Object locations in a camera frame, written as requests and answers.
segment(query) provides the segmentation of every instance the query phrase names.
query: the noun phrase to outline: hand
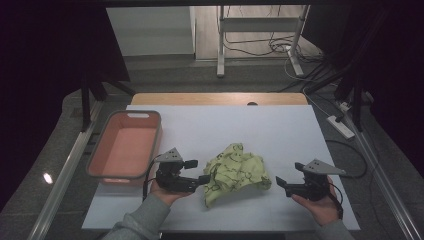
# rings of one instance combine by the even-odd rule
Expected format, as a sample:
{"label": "hand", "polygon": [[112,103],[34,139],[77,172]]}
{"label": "hand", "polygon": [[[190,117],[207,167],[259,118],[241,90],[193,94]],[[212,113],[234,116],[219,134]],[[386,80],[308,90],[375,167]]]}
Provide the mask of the hand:
{"label": "hand", "polygon": [[[333,181],[330,177],[328,177],[328,182],[330,183],[330,193],[336,197],[334,187],[331,185]],[[320,226],[324,226],[339,219],[336,205],[328,196],[316,202],[309,201],[295,194],[292,195],[292,199],[308,209]]]}
{"label": "hand", "polygon": [[158,197],[168,206],[171,206],[177,199],[187,197],[192,194],[190,192],[170,192],[168,190],[160,188],[156,180],[152,181],[150,193]]}

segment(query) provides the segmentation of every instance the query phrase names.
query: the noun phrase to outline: metal frame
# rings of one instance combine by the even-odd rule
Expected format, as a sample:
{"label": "metal frame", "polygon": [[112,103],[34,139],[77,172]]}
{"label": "metal frame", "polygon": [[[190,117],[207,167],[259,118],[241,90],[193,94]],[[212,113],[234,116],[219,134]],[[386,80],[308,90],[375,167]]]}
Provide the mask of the metal frame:
{"label": "metal frame", "polygon": [[406,239],[421,240],[422,236],[417,229],[411,214],[403,203],[402,198],[400,198],[399,194],[393,188],[384,170],[381,168],[381,166],[379,166],[379,159],[377,157],[378,155],[376,154],[373,145],[370,144],[369,137],[365,135],[364,132],[358,130],[350,116],[346,116],[345,120],[350,129],[353,129],[353,132],[356,135],[356,142],[359,144],[359,147],[361,148],[367,163],[371,169],[375,169],[375,180],[380,187],[380,190],[383,193],[384,198],[390,206],[394,216],[396,217],[396,220],[398,221]]}
{"label": "metal frame", "polygon": [[66,189],[68,188],[69,182],[74,175],[75,169],[83,154],[84,148],[90,139],[102,106],[103,102],[94,102],[93,109],[91,111],[91,122],[89,123],[86,131],[80,132],[78,135],[78,138],[75,141],[71,152],[69,153],[68,159],[66,160],[62,171],[60,172],[59,177],[57,178],[56,183],[43,206],[43,209],[38,215],[37,221],[35,222],[28,236],[28,239],[44,239],[46,236],[57,209],[62,202],[63,196],[65,195]]}
{"label": "metal frame", "polygon": [[296,76],[303,76],[302,68],[297,59],[296,47],[305,23],[308,9],[309,5],[305,6],[299,18],[225,18],[224,6],[220,6],[218,64],[216,75],[220,78],[225,75],[224,34],[226,32],[295,32],[293,42],[288,49],[288,54]]}

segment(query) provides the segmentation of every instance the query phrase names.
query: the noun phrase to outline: white table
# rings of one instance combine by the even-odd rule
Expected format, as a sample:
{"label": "white table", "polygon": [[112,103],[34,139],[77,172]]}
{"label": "white table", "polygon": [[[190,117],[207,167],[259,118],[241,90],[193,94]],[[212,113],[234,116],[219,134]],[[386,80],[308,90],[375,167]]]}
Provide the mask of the white table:
{"label": "white table", "polygon": [[[311,106],[161,106],[130,105],[127,109],[156,110],[162,116],[163,137],[159,152],[176,147],[184,160],[197,159],[196,169],[181,175],[202,175],[206,162],[229,144],[241,142],[245,152],[264,158],[273,181],[270,190],[255,188],[218,199],[204,206],[203,187],[178,200],[161,227],[163,232],[291,232],[311,231],[316,224],[310,213],[285,196],[275,176],[302,183],[294,162],[314,158],[334,165]],[[359,230],[339,177],[332,177],[344,195],[344,223]],[[99,185],[83,228],[109,229],[125,212],[141,204],[141,189]]]}

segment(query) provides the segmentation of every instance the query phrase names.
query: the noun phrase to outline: yellow-green towel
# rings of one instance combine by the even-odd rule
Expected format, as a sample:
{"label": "yellow-green towel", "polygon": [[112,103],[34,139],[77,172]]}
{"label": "yellow-green towel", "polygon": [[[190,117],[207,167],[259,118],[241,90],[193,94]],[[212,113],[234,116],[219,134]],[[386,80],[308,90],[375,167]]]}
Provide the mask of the yellow-green towel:
{"label": "yellow-green towel", "polygon": [[216,199],[229,192],[253,184],[259,189],[268,190],[271,180],[264,167],[262,157],[243,153],[243,144],[230,144],[222,153],[210,160],[205,174],[211,180],[205,185],[205,204],[210,208]]}

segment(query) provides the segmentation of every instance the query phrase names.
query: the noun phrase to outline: person's arm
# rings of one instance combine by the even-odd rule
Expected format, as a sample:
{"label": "person's arm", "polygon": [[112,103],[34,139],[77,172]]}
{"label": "person's arm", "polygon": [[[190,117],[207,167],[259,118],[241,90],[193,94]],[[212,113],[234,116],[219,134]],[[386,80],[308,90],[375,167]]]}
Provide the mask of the person's arm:
{"label": "person's arm", "polygon": [[[331,178],[328,178],[328,182],[333,183]],[[336,197],[336,192],[331,184],[330,192]],[[354,239],[342,220],[339,219],[336,205],[328,196],[316,202],[309,201],[298,195],[292,195],[292,199],[312,213],[315,221],[320,225],[317,230],[317,235],[320,239]]]}
{"label": "person's arm", "polygon": [[103,238],[106,240],[154,240],[159,239],[159,228],[170,212],[170,206],[177,199],[190,193],[174,193],[159,188],[154,181],[150,194],[143,204],[130,214],[125,214]]}

